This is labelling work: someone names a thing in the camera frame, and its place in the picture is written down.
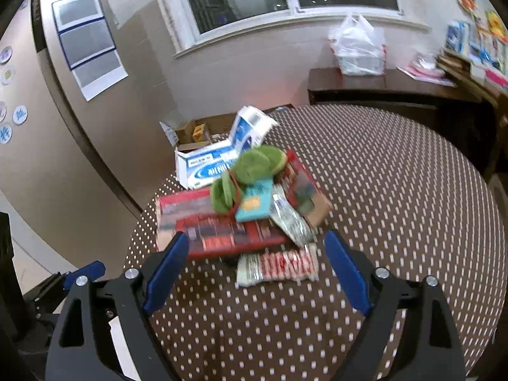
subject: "yellow box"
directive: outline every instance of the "yellow box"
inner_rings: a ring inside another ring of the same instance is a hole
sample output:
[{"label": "yellow box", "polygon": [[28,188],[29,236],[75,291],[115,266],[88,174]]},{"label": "yellow box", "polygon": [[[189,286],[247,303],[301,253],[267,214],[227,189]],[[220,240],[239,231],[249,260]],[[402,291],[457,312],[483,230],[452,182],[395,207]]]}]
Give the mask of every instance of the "yellow box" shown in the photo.
[{"label": "yellow box", "polygon": [[205,142],[207,140],[212,140],[208,128],[206,127],[206,123],[196,126],[194,133],[192,134],[192,138],[195,142]]}]

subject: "round sticker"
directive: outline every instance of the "round sticker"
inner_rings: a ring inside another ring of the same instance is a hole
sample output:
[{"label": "round sticker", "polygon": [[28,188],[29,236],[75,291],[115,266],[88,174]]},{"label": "round sticker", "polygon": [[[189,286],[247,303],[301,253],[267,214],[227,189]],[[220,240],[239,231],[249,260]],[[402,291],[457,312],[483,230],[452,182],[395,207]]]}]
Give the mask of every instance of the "round sticker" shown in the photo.
[{"label": "round sticker", "polygon": [[7,63],[12,57],[12,47],[8,45],[0,53],[0,64]]},{"label": "round sticker", "polygon": [[0,125],[0,145],[4,145],[11,140],[12,127],[9,123]]},{"label": "round sticker", "polygon": [[25,106],[16,106],[14,109],[14,113],[12,113],[12,121],[15,125],[23,124],[28,117],[29,112],[26,110]]},{"label": "round sticker", "polygon": [[4,101],[0,101],[0,123],[3,122],[5,116],[7,115],[7,106]]},{"label": "round sticker", "polygon": [[2,82],[4,85],[8,85],[14,78],[14,74],[16,74],[16,71],[12,67],[0,71],[0,82]]},{"label": "round sticker", "polygon": [[25,8],[27,8],[29,5],[29,0],[23,0],[23,2],[21,3],[21,5],[19,6],[19,9],[20,10],[24,10]]}]

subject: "blue and white box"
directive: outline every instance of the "blue and white box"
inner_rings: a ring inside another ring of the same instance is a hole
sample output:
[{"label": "blue and white box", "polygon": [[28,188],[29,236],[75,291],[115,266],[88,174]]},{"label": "blue and white box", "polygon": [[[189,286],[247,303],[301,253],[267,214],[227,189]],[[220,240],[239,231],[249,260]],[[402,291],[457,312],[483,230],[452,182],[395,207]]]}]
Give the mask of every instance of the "blue and white box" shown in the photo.
[{"label": "blue and white box", "polygon": [[241,152],[260,146],[266,133],[278,123],[254,106],[237,113],[227,140],[189,153],[176,151],[176,178],[185,189],[212,184],[229,169]]}]

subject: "window frame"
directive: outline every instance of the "window frame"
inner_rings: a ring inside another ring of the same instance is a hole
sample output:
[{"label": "window frame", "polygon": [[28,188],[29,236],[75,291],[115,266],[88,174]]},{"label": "window frame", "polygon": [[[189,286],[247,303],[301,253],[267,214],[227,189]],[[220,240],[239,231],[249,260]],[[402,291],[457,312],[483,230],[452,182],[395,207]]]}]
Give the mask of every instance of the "window frame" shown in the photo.
[{"label": "window frame", "polygon": [[379,19],[385,22],[413,24],[416,28],[424,30],[429,28],[426,24],[418,20],[411,20],[404,15],[404,7],[407,6],[406,0],[396,0],[397,6],[399,7],[398,10],[350,5],[302,8],[299,0],[286,0],[288,3],[288,9],[286,10],[273,11],[254,17],[243,18],[242,20],[201,33],[197,26],[189,0],[167,1],[169,3],[168,5],[171,7],[171,16],[174,20],[174,32],[178,35],[180,42],[180,47],[177,48],[176,56],[185,54],[197,47],[207,45],[208,43],[251,30],[300,21],[341,18],[349,12],[359,13],[367,18]]}]

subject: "green plush toy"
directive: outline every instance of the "green plush toy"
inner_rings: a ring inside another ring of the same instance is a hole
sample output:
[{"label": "green plush toy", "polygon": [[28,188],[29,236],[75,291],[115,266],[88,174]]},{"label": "green plush toy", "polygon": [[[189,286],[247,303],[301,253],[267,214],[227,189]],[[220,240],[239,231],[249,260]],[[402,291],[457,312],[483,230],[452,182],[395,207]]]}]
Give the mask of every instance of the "green plush toy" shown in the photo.
[{"label": "green plush toy", "polygon": [[224,171],[212,183],[210,198],[213,210],[220,214],[228,213],[236,203],[241,202],[247,185],[273,177],[284,169],[286,159],[286,154],[275,146],[261,145],[243,152],[230,171]]}]

